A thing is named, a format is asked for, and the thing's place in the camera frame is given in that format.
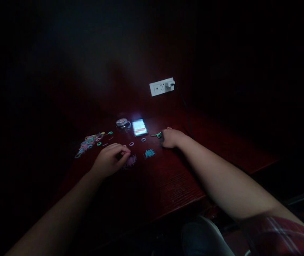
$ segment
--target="dark wall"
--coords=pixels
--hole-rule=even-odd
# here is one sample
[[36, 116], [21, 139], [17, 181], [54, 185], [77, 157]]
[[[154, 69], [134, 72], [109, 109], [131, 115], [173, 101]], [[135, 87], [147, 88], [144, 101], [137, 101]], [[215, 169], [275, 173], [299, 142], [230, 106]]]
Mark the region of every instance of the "dark wall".
[[188, 97], [196, 12], [192, 1], [0, 3], [0, 254], [43, 214], [101, 117], [181, 106], [149, 83], [174, 77]]
[[194, 104], [274, 154], [304, 142], [304, 3], [198, 10]]

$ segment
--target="white power socket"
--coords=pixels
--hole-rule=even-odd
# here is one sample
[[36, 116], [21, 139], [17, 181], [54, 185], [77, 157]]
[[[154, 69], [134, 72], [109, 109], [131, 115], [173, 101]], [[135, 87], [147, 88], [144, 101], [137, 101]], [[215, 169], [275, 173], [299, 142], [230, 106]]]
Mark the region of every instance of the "white power socket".
[[158, 82], [154, 82], [149, 84], [149, 87], [151, 89], [152, 97], [163, 94], [165, 92], [174, 91], [174, 85], [175, 84], [173, 78], [168, 78], [165, 80], [161, 80]]

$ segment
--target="finger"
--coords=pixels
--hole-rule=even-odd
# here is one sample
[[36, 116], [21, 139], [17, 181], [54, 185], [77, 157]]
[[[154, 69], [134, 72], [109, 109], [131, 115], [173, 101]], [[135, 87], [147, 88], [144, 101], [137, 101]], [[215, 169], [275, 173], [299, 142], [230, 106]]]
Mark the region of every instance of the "finger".
[[110, 152], [112, 152], [114, 155], [120, 153], [121, 151], [130, 153], [130, 149], [128, 147], [122, 146], [121, 144], [117, 144], [115, 147], [112, 147], [110, 149]]
[[130, 152], [125, 152], [123, 157], [116, 163], [116, 166], [120, 169], [125, 162], [127, 162], [127, 159], [130, 157]]

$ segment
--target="wall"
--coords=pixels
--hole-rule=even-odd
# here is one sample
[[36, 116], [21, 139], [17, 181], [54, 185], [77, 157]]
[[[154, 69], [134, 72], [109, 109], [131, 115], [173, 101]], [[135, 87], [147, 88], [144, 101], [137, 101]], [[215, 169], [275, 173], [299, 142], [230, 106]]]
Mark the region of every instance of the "wall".
[[198, 10], [193, 103], [273, 154], [304, 143], [304, 3]]

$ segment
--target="dark red table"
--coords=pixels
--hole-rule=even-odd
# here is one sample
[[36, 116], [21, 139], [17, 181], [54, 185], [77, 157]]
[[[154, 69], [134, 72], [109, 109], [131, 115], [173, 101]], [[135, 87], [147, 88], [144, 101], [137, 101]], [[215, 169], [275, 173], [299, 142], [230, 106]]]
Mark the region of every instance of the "dark red table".
[[[115, 118], [102, 120], [85, 136], [113, 131], [113, 135], [101, 140], [102, 145], [120, 143], [129, 147], [130, 142], [134, 142], [129, 148], [132, 155], [137, 156], [137, 162], [130, 169], [120, 170], [109, 177], [97, 192], [73, 246], [79, 255], [205, 197], [181, 152], [162, 148], [157, 137], [135, 137], [133, 131], [120, 134], [115, 128], [115, 121]], [[184, 114], [158, 116], [144, 121], [149, 134], [157, 134], [167, 127], [184, 133], [188, 130]], [[198, 142], [250, 173], [277, 160], [246, 139], [202, 118], [201, 114], [191, 113], [191, 124]], [[53, 202], [66, 194], [91, 168], [103, 149], [102, 145], [93, 146], [75, 159]], [[143, 154], [149, 149], [156, 154], [144, 159]]]

